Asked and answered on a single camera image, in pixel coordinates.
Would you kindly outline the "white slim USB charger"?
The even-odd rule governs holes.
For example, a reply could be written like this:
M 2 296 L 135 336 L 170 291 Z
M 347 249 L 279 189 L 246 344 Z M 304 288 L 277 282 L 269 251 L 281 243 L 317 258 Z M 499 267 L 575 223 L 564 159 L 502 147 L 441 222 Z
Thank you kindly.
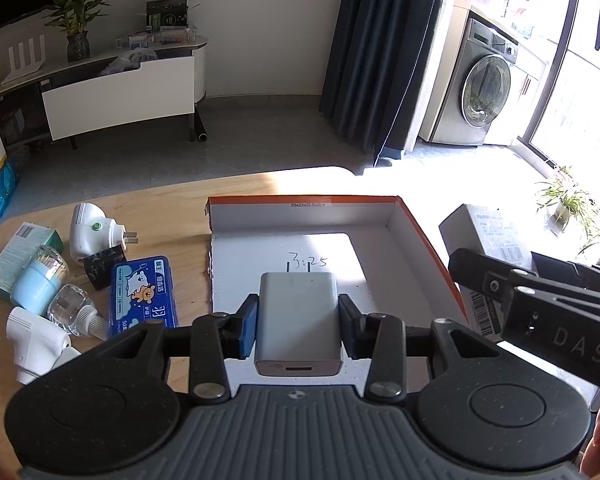
M 338 289 L 332 274 L 261 276 L 254 365 L 268 377 L 328 377 L 340 372 Z

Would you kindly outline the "black green display box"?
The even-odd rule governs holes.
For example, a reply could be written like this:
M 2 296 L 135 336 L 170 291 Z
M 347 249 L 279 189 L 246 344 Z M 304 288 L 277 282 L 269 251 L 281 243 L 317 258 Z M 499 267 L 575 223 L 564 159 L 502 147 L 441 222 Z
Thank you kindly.
M 163 28 L 188 26 L 188 0 L 151 0 L 146 2 L 148 32 Z

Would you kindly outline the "black USB charger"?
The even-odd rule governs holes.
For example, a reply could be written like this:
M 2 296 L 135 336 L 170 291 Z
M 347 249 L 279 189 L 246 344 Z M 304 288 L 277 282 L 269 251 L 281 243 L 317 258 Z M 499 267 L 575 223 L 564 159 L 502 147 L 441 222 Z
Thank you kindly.
M 84 258 L 83 269 L 94 289 L 102 290 L 111 285 L 114 266 L 125 261 L 124 249 L 116 245 Z

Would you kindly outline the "white wifi router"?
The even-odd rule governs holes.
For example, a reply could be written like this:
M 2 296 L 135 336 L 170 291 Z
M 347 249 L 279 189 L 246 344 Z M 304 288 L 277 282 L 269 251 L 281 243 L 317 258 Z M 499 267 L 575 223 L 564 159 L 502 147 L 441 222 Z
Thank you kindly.
M 2 80 L 3 84 L 21 79 L 36 73 L 46 61 L 45 35 L 38 36 L 38 41 L 33 38 L 27 44 L 20 42 L 16 48 L 8 48 L 9 73 Z

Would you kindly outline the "clear liquid refill bottle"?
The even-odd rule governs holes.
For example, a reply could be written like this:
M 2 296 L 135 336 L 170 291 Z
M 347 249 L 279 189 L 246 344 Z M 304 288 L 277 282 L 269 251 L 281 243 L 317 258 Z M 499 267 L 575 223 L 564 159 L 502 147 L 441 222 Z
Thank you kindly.
M 65 284 L 58 290 L 46 311 L 46 318 L 74 336 L 108 339 L 108 323 L 82 288 Z

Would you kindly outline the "dark blue curtain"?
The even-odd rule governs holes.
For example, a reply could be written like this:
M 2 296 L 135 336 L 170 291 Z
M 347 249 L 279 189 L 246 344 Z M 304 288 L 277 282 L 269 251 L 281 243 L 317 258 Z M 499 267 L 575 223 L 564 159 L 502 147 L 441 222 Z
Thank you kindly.
M 341 0 L 320 112 L 378 160 L 413 117 L 442 0 Z

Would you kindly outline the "potted plant on console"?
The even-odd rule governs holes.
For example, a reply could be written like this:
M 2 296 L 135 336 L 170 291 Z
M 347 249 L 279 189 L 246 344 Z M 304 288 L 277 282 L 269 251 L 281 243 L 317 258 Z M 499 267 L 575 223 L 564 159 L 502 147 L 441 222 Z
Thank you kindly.
M 44 15 L 47 27 L 57 28 L 67 39 L 67 61 L 85 60 L 91 56 L 87 26 L 107 15 L 102 9 L 106 0 L 48 0 Z

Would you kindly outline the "balcony potted plant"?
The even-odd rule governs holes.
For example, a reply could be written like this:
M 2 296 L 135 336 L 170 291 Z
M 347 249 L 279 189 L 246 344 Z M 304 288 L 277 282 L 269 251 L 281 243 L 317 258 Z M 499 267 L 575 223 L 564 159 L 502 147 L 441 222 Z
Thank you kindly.
M 589 192 L 574 180 L 570 168 L 556 168 L 554 177 L 543 183 L 538 210 L 547 209 L 550 218 L 564 230 L 571 219 L 576 220 L 587 236 L 596 228 L 598 211 Z

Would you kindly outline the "white box lid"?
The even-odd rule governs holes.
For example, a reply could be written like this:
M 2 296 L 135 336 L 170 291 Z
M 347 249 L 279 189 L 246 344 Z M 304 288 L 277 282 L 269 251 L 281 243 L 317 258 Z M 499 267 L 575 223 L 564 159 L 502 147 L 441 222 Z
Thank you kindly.
M 494 342 L 508 340 L 531 349 L 546 341 L 540 315 L 533 312 L 527 333 L 514 333 L 507 315 L 516 288 L 527 287 L 535 299 L 549 281 L 532 270 L 530 252 L 514 240 L 513 229 L 497 212 L 462 205 L 439 226 L 449 253 L 449 274 L 460 285 L 460 296 L 472 330 Z

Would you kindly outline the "light blue toothpick jar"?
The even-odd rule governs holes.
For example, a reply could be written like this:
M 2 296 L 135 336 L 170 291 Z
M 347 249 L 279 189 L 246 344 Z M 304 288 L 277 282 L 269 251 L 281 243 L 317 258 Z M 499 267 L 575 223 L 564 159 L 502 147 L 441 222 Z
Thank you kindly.
M 15 307 L 45 318 L 68 275 L 68 264 L 55 248 L 38 246 L 12 286 L 10 300 Z

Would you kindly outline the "white TV console cabinet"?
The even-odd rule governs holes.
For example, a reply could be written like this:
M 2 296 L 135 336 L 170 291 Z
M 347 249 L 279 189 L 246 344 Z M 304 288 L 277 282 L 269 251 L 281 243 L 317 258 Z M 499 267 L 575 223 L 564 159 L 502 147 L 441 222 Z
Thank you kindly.
M 117 57 L 109 51 L 85 60 L 41 68 L 21 79 L 0 84 L 0 101 L 10 94 L 36 90 L 42 98 L 46 125 L 39 136 L 54 141 L 96 130 L 174 116 L 188 119 L 204 99 L 206 47 L 198 36 L 181 44 L 155 44 L 157 57 L 127 72 L 99 71 Z

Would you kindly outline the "black roll on floor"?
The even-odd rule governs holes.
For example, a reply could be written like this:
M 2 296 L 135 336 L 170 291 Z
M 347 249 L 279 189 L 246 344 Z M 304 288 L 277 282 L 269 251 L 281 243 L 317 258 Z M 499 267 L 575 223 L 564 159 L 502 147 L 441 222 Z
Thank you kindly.
M 190 116 L 189 140 L 192 142 L 206 142 L 208 140 L 206 127 L 198 112 L 193 112 L 192 116 Z

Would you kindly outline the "white mosquito plug heater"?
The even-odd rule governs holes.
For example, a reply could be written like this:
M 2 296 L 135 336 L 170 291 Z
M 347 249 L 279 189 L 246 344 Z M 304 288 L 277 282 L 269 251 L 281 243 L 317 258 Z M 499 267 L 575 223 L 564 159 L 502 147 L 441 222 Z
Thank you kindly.
M 92 203 L 79 203 L 73 209 L 69 252 L 75 263 L 103 250 L 138 243 L 137 232 L 128 231 L 123 224 L 106 216 L 102 208 Z
M 14 346 L 16 381 L 21 385 L 30 384 L 80 355 L 62 328 L 20 307 L 9 312 L 6 337 Z

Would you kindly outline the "orange white cardboard box tray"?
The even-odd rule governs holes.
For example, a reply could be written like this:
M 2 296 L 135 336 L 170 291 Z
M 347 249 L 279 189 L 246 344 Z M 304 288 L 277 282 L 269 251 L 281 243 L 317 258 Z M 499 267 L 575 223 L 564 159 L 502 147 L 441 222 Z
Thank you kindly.
M 328 272 L 365 312 L 411 326 L 468 322 L 460 292 L 398 196 L 212 196 L 209 274 L 215 312 L 232 313 L 265 272 Z

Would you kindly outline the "teal white carton box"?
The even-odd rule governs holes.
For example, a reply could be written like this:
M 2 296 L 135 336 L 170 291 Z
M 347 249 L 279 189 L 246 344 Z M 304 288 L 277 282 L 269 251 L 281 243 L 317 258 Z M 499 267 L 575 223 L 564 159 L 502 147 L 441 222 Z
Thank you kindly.
M 9 301 L 12 286 L 28 264 L 38 246 L 53 247 L 60 254 L 64 243 L 59 234 L 47 226 L 23 222 L 0 252 L 0 298 Z

